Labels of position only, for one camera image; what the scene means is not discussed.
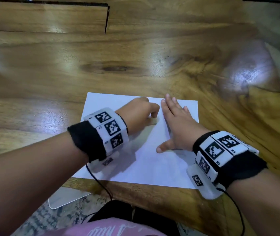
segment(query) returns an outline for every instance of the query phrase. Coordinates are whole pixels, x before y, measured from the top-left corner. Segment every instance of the black pants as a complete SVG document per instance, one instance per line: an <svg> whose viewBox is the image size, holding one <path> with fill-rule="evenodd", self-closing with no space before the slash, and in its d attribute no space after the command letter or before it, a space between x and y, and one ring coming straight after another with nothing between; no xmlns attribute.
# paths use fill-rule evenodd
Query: black pants
<svg viewBox="0 0 280 236"><path fill-rule="evenodd" d="M112 217L131 222L132 211L133 208L130 204L113 200L107 202L106 205L92 216L89 222ZM135 208L132 222L150 226L168 236L180 236L175 221L138 207Z"/></svg>

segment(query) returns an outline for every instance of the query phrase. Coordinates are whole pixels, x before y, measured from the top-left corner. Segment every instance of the hand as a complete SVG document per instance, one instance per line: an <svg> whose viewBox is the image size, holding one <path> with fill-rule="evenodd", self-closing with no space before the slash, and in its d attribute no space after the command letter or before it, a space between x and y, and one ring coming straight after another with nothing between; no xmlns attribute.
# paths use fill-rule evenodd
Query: hand
<svg viewBox="0 0 280 236"><path fill-rule="evenodd" d="M173 133L173 138L159 145L156 149L157 153L175 148L193 151L193 144L196 140L210 132L197 123L191 116L188 107L182 108L175 97L171 98L169 94L166 94L165 100L161 101L161 107L164 118Z"/></svg>
<svg viewBox="0 0 280 236"><path fill-rule="evenodd" d="M116 111L122 117L128 128L128 135L135 134L151 125L152 119L156 118L159 105L149 103L146 97L135 98Z"/></svg>

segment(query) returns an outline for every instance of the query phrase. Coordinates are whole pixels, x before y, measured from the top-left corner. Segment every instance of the wooden table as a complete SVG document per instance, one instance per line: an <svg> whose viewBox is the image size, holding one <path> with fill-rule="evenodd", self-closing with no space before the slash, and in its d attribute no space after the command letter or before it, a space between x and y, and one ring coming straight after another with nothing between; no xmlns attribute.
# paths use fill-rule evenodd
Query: wooden table
<svg viewBox="0 0 280 236"><path fill-rule="evenodd" d="M0 2L0 153L64 132L80 120L88 91L170 93L198 100L200 123L239 136L280 175L280 79L241 0L50 1L108 5ZM116 199L206 234L241 232L227 197L105 184ZM65 186L104 194L88 179Z"/></svg>

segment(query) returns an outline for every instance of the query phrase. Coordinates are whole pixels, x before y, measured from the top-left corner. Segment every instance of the pink shirt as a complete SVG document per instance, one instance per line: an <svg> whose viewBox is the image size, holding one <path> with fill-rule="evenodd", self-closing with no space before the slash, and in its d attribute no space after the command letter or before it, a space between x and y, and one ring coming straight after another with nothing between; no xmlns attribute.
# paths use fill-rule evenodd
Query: pink shirt
<svg viewBox="0 0 280 236"><path fill-rule="evenodd" d="M149 226L109 218L49 231L43 236L166 236Z"/></svg>

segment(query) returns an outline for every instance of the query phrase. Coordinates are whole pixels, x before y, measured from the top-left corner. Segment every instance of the sheet of paper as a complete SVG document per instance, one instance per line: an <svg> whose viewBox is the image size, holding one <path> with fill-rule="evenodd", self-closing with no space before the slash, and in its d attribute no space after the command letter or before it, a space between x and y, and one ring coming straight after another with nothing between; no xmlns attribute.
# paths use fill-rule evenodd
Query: sheet of paper
<svg viewBox="0 0 280 236"><path fill-rule="evenodd" d="M104 107L110 107L115 111L136 97L88 93L81 121L84 116ZM149 100L160 105L162 99L149 98ZM178 102L181 106L186 105L192 117L199 121L197 101L178 100ZM132 137L119 152L117 159L102 171L93 174L100 180L194 189L186 170L188 165L194 163L195 154L183 150L158 154L156 147L168 139L170 132L160 109L156 125L146 127L140 134ZM92 179L86 167L80 169L73 177Z"/></svg>

